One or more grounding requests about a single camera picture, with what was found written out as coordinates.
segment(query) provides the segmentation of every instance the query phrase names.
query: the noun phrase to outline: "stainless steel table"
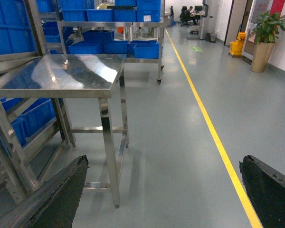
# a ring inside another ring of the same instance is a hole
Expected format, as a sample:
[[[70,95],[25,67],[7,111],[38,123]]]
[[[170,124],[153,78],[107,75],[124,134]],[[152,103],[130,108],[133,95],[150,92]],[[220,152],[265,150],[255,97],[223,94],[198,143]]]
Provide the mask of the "stainless steel table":
[[[74,133],[102,133],[110,183],[89,182],[85,184],[85,188],[111,192],[114,205],[119,207],[120,174],[123,155],[129,143],[124,59],[125,55],[109,54],[45,55],[0,77],[0,97],[25,98],[8,113],[5,113],[0,102],[0,133],[27,192],[35,191],[43,183],[45,173],[61,147],[54,153],[41,177],[35,177],[29,161],[58,131],[62,137],[61,145],[71,143],[73,146],[76,145]],[[112,127],[108,99],[112,97],[117,82],[120,88],[123,126]],[[52,98],[57,118],[21,147],[11,122],[40,97]],[[64,98],[97,98],[102,126],[73,128]],[[113,133],[122,133],[117,158]]]

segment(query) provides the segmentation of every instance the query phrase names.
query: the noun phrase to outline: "black trash can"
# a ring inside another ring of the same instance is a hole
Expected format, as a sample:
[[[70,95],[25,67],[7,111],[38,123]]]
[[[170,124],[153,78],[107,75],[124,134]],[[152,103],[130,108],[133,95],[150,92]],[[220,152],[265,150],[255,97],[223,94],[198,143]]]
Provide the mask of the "black trash can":
[[[209,32],[206,33],[205,41],[208,41],[208,42],[211,41],[211,33]]]

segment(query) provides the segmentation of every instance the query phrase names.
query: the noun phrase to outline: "blue plastic crate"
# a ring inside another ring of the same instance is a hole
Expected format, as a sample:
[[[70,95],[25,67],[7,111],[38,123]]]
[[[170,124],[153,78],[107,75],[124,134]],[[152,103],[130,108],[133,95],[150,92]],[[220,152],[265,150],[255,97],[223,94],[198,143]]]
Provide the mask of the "blue plastic crate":
[[[68,47],[70,54],[102,54],[103,44],[79,42]]]
[[[60,0],[62,10],[94,9],[94,0]]]
[[[62,11],[65,21],[87,21],[85,9],[66,9]]]
[[[42,25],[44,36],[46,38],[46,41],[48,43],[60,43],[60,35],[58,30],[57,22],[46,22]],[[67,38],[73,33],[72,27],[63,27],[63,36],[64,39],[67,40]]]
[[[159,44],[137,44],[134,47],[135,58],[158,58]]]
[[[106,54],[127,54],[128,40],[112,41],[104,43],[104,53]]]
[[[0,24],[29,26],[23,0],[0,0]]]
[[[0,55],[32,51],[36,46],[29,28],[0,25]]]
[[[161,12],[158,11],[137,11],[138,22],[159,22],[161,21]]]
[[[24,119],[17,118],[15,121],[13,121],[11,125],[14,128],[15,134],[19,140],[20,145],[25,145],[27,143],[27,139],[24,130]]]
[[[156,40],[133,40],[130,41],[128,43],[128,47],[129,47],[129,54],[133,54],[134,55],[134,47],[137,44],[155,44],[157,41]]]
[[[88,21],[113,21],[112,9],[87,9]]]
[[[137,0],[137,10],[161,10],[161,0]]]
[[[39,12],[54,12],[55,5],[53,0],[37,0],[37,6]]]
[[[40,98],[32,104],[19,118],[24,119],[25,135],[30,137],[51,119],[55,118],[54,107],[49,98]]]
[[[22,101],[22,99],[23,98],[5,98],[4,100],[1,100],[1,103],[3,105],[4,110],[7,112],[20,101]]]
[[[137,21],[136,10],[134,9],[114,9],[114,21],[135,22]]]
[[[136,0],[115,0],[116,6],[136,6]]]
[[[106,43],[114,40],[114,31],[90,30],[83,35],[85,42],[89,43]]]

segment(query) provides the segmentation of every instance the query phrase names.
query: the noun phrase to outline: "gray epoxy floor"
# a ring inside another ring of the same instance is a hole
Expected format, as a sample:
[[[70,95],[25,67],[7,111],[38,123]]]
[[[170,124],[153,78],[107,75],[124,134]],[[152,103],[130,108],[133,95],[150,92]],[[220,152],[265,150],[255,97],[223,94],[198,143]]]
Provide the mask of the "gray epoxy floor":
[[[248,154],[285,174],[285,80],[269,71],[252,73],[220,43],[188,41],[187,28],[167,30],[238,176],[238,161]],[[74,228],[251,227],[166,34],[163,57],[161,85],[156,65],[125,66],[130,145],[120,208],[110,194],[84,190]],[[115,95],[113,123],[120,125]],[[96,100],[67,102],[73,126],[100,124]],[[76,148],[60,155],[53,174],[87,154],[87,181],[107,180],[101,135],[76,137]]]

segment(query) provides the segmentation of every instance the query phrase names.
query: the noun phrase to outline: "green leaves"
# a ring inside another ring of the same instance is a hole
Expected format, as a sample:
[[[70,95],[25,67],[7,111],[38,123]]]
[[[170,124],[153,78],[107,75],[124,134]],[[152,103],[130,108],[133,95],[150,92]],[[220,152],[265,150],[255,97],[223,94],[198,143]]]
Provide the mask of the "green leaves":
[[[269,11],[263,13],[256,19],[256,27],[250,36],[255,35],[255,44],[259,42],[274,43],[279,38],[279,27],[285,31],[285,15],[281,16],[280,12],[270,14]]]
[[[282,24],[279,24],[279,25],[280,25],[281,30],[283,30],[283,31],[285,32],[285,27],[284,27],[284,25],[282,25]]]
[[[269,42],[274,42],[274,40],[275,40],[275,37],[272,35],[272,34],[269,34],[269,36],[268,36],[268,40],[269,40]]]

